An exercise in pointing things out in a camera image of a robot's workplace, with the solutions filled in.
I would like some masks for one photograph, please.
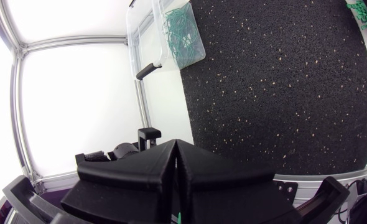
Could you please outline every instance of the black cable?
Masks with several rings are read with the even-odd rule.
[[[342,211],[340,211],[340,212],[336,212],[336,213],[334,213],[334,215],[342,214],[342,213],[346,212],[347,210],[348,210],[348,209],[342,210]]]
[[[356,180],[352,183],[350,183],[347,187],[347,189],[351,188],[353,184],[357,184],[357,183],[362,183],[361,180]],[[345,210],[342,210],[341,211],[341,207],[338,209],[338,212],[337,213],[334,213],[335,215],[338,215],[338,220],[340,221],[340,223],[344,223],[345,224],[345,221],[341,219],[341,214],[348,211],[348,209],[345,209]]]
[[[345,224],[345,221],[341,219],[341,207],[340,207],[340,209],[338,209],[338,221],[340,221],[340,223]]]

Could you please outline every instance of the metal rail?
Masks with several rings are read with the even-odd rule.
[[[17,154],[19,156],[22,170],[25,176],[30,180],[33,180],[32,174],[34,173],[32,163],[26,148],[25,132],[22,125],[21,115],[21,64],[22,59],[18,56],[15,58],[11,71],[11,91],[10,91],[10,103],[11,103],[11,119],[12,130],[14,133],[15,145]]]
[[[8,38],[8,41],[14,46],[16,50],[19,50],[21,48],[21,43],[17,38],[15,28],[11,24],[11,20],[8,16],[4,2],[2,0],[0,0],[0,24],[5,32],[6,37]]]
[[[42,40],[23,45],[22,53],[26,54],[37,50],[52,49],[55,47],[66,47],[81,44],[126,44],[125,35],[81,35],[73,37],[61,37]]]

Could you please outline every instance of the speckled rubber floor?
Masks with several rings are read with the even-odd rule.
[[[206,59],[181,71],[195,145],[278,174],[367,163],[367,51],[342,1],[192,1]]]

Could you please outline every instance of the green cable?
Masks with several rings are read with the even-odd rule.
[[[347,4],[348,9],[354,9],[356,11],[356,18],[360,20],[364,25],[361,26],[362,29],[367,28],[367,7],[363,0],[358,0],[357,3]]]
[[[196,61],[195,44],[198,39],[196,23],[189,17],[190,3],[165,13],[164,26],[167,43],[179,69]]]

